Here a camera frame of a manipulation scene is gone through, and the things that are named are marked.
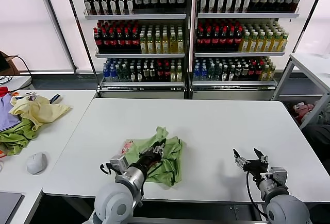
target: purple cloth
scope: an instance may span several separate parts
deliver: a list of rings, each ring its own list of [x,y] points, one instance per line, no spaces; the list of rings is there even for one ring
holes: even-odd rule
[[[9,93],[0,98],[0,132],[10,129],[21,122],[17,115],[9,113],[12,108],[10,100],[11,94]]]

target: black cable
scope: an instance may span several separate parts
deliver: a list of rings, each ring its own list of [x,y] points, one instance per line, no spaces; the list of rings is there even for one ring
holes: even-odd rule
[[[262,212],[252,199],[251,192],[250,192],[250,187],[249,187],[249,174],[250,174],[250,172],[248,171],[246,173],[246,188],[247,188],[247,193],[249,195],[250,201],[251,201],[253,207],[255,207],[255,209],[260,213],[260,215],[262,215],[262,216],[264,216],[265,218],[268,219],[268,215],[265,214],[264,212]]]
[[[12,92],[16,92],[17,90],[21,90],[21,89],[27,88],[28,86],[32,85],[33,78],[32,78],[31,71],[30,71],[29,67],[26,65],[26,63],[25,63],[25,61],[23,60],[23,58],[21,58],[19,55],[6,56],[5,58],[10,58],[10,57],[21,59],[22,62],[24,63],[24,65],[25,65],[27,71],[29,72],[30,77],[31,77],[31,82],[30,82],[28,85],[23,86],[23,87],[20,87],[19,89],[15,89],[15,90],[10,91],[10,92],[12,93]]]

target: computer mouse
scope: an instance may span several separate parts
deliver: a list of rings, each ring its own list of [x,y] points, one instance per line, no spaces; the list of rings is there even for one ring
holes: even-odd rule
[[[30,174],[38,174],[47,167],[47,157],[44,153],[35,153],[26,162],[26,169]]]

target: white tabletop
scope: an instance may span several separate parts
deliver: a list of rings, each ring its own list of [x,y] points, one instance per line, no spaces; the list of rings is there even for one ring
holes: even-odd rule
[[[74,129],[95,97],[94,90],[33,90],[46,98],[55,94],[63,97],[61,104],[72,109],[51,124],[43,125],[38,130],[36,139],[30,141],[19,155],[1,158],[4,168],[0,171],[0,191],[17,192],[24,199],[10,224],[29,223],[41,199],[42,186],[50,175]],[[34,153],[43,152],[47,156],[48,166],[40,175],[31,175],[26,170],[26,160]]]
[[[0,84],[5,82],[6,79],[0,80]],[[7,87],[9,91],[20,89],[31,82],[30,76],[13,76],[10,82],[0,85],[0,87]]]
[[[330,202],[330,177],[285,107],[277,101],[94,99],[49,176],[50,195],[94,197],[113,175],[101,163],[118,153],[126,139],[144,139],[166,127],[168,137],[186,144],[183,180],[172,188],[146,183],[145,199],[249,202],[245,173],[233,148],[288,171],[291,194],[304,202]],[[251,192],[261,201],[252,180]]]
[[[292,53],[290,57],[302,72],[310,73],[321,86],[330,92],[330,54]]]

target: green towel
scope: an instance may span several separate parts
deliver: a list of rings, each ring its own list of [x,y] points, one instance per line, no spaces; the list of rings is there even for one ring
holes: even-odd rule
[[[139,159],[139,153],[150,147],[157,141],[161,141],[169,134],[165,128],[157,127],[157,133],[149,139],[144,140],[130,140],[133,144],[126,153],[126,159],[129,164],[137,162]],[[164,153],[163,164],[155,170],[147,178],[148,182],[164,183],[168,186],[173,186],[175,183],[181,181],[181,154],[182,154],[182,140],[176,136],[167,139]],[[159,163],[154,165],[150,171],[157,167]]]
[[[0,132],[0,143],[7,147],[8,156],[19,153],[29,143],[29,140],[37,136],[37,133],[32,131],[33,126],[32,121],[22,118],[22,121],[15,127]]]

